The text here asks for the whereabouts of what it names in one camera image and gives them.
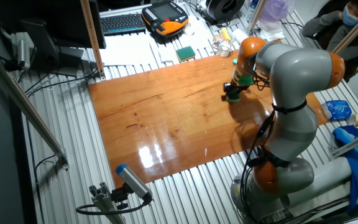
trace green sponge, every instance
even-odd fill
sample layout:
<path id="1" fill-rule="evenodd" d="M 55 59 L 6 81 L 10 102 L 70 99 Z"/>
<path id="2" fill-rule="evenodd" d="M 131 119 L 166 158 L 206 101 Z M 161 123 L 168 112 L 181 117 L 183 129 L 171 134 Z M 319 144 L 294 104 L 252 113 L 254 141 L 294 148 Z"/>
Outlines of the green sponge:
<path id="1" fill-rule="evenodd" d="M 194 50 L 189 46 L 177 50 L 177 56 L 180 62 L 184 62 L 185 60 L 194 58 L 196 53 L 194 53 Z"/>

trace glossy wood surface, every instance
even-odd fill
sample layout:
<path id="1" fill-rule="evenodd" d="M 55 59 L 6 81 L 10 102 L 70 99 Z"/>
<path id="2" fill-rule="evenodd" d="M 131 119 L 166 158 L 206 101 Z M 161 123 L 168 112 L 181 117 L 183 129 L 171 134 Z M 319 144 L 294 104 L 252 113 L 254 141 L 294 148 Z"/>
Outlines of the glossy wood surface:
<path id="1" fill-rule="evenodd" d="M 222 101 L 232 60 L 212 56 L 89 86 L 114 182 L 126 163 L 150 182 L 251 147 L 270 114 L 268 88 L 250 87 L 239 103 Z M 314 94 L 307 97 L 326 123 Z"/>

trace orange controller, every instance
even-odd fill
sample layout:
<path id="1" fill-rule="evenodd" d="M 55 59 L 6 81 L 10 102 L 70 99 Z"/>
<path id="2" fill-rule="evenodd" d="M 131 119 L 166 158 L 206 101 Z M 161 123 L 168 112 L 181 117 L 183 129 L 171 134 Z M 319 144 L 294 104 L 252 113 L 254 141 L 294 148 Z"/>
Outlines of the orange controller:
<path id="1" fill-rule="evenodd" d="M 173 2 L 160 2 L 145 7 L 142 17 L 153 32 L 166 36 L 177 34 L 189 21 L 186 12 Z"/>

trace metal pole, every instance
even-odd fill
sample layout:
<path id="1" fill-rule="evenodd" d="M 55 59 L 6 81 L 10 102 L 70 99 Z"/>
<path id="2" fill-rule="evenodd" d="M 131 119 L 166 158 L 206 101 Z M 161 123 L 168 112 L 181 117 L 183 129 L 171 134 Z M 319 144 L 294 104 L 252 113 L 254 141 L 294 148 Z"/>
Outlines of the metal pole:
<path id="1" fill-rule="evenodd" d="M 15 104 L 20 108 L 24 115 L 32 123 L 33 127 L 38 131 L 44 141 L 48 144 L 51 150 L 63 163 L 65 169 L 68 168 L 68 161 L 66 153 L 61 149 L 55 137 L 49 131 L 48 127 L 42 121 L 41 117 L 31 105 L 28 97 L 22 91 L 17 82 L 5 71 L 4 66 L 0 61 L 0 83 L 13 99 Z"/>
<path id="2" fill-rule="evenodd" d="M 358 23 L 353 29 L 343 38 L 343 40 L 335 47 L 333 53 L 339 54 L 341 51 L 347 47 L 355 37 L 358 35 Z"/>
<path id="3" fill-rule="evenodd" d="M 347 151 L 354 149 L 357 146 L 358 146 L 358 138 L 355 139 L 354 141 L 340 147 L 339 149 L 333 149 L 332 155 L 334 156 L 334 158 L 338 158 L 340 155 L 346 153 Z"/>
<path id="4" fill-rule="evenodd" d="M 249 24 L 248 24 L 248 27 L 246 30 L 246 34 L 248 36 L 250 36 L 251 31 L 254 30 L 254 27 L 255 27 L 256 23 L 258 22 L 258 19 L 262 13 L 262 10 L 265 7 L 265 4 L 266 4 L 266 0 L 259 0 L 258 5 L 256 5 L 254 16 L 252 16 L 251 21 L 249 21 Z"/>

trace wooden post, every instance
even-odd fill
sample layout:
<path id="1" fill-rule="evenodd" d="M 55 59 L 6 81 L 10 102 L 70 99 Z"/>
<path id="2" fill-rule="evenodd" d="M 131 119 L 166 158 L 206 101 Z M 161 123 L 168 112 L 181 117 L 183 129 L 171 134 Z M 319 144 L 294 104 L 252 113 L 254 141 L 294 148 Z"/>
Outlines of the wooden post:
<path id="1" fill-rule="evenodd" d="M 91 40 L 94 57 L 96 59 L 96 65 L 98 67 L 98 72 L 99 72 L 100 77 L 104 78 L 103 63 L 102 63 L 102 58 L 100 56 L 98 38 L 96 36 L 96 31 L 94 30 L 89 0 L 81 0 L 81 7 L 82 7 L 82 11 L 84 13 L 86 27 L 88 28 L 89 39 Z"/>

